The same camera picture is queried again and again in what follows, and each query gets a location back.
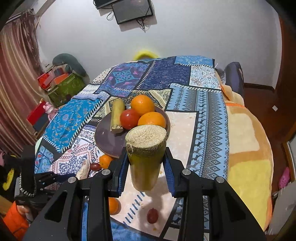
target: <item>orange sleeve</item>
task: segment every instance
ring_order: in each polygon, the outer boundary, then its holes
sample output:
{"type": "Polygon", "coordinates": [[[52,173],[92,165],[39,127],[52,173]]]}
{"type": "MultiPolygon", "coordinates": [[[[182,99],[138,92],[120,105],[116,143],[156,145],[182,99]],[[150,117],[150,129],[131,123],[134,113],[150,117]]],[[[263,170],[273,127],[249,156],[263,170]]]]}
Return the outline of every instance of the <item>orange sleeve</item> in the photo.
{"type": "Polygon", "coordinates": [[[17,240],[21,241],[29,224],[26,218],[19,214],[15,202],[13,202],[3,221],[17,240]]]}

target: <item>hand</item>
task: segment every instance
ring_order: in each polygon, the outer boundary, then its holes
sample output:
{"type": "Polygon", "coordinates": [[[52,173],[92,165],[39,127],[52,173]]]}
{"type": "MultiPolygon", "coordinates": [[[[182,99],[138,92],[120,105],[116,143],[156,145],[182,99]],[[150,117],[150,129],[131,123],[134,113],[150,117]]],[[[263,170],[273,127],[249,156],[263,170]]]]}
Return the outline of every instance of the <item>hand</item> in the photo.
{"type": "Polygon", "coordinates": [[[25,216],[26,213],[30,212],[30,209],[27,206],[17,205],[17,211],[19,212],[20,215],[25,216]]]}

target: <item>plate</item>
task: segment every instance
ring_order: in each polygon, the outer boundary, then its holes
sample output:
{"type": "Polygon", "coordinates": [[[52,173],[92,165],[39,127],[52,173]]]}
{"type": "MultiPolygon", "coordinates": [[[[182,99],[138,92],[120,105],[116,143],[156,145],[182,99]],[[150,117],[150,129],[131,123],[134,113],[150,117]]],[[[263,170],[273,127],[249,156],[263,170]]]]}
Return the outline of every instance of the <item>plate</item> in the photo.
{"type": "MultiPolygon", "coordinates": [[[[166,131],[170,134],[170,120],[167,114],[155,106],[155,111],[162,114],[166,121],[166,131]]],[[[108,113],[98,124],[95,132],[95,142],[98,148],[108,156],[118,158],[121,155],[122,148],[126,146],[126,134],[124,130],[119,134],[113,134],[110,131],[111,113],[108,113]]]]}

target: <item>brown floor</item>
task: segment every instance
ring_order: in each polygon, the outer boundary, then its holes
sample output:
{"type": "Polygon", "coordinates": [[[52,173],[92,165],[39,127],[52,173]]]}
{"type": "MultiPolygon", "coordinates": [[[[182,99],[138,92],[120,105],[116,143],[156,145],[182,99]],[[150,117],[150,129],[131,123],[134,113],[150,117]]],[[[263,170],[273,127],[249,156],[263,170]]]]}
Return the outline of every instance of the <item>brown floor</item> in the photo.
{"type": "Polygon", "coordinates": [[[288,166],[281,143],[296,118],[293,111],[289,111],[289,106],[280,103],[276,93],[271,90],[245,88],[244,103],[261,122],[271,144],[274,157],[272,192],[278,191],[279,179],[288,166]],[[276,112],[272,109],[274,105],[278,107],[276,112]]]}

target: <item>tangerine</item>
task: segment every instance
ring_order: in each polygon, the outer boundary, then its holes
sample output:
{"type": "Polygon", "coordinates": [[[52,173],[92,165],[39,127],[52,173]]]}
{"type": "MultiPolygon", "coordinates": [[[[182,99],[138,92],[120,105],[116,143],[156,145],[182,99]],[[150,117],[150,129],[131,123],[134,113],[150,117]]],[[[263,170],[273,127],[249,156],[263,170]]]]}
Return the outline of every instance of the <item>tangerine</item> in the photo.
{"type": "Polygon", "coordinates": [[[131,108],[138,112],[140,116],[155,110],[152,99],[146,95],[138,95],[133,98],[131,101],[131,108]]]}
{"type": "Polygon", "coordinates": [[[99,158],[100,166],[104,169],[107,169],[112,160],[113,160],[112,157],[104,154],[99,158]]]}
{"type": "Polygon", "coordinates": [[[149,112],[140,117],[138,126],[141,125],[157,125],[165,128],[166,121],[162,114],[158,112],[149,112]]]}
{"type": "Polygon", "coordinates": [[[110,215],[115,215],[118,212],[119,203],[114,197],[109,197],[109,213],[110,215]]]}

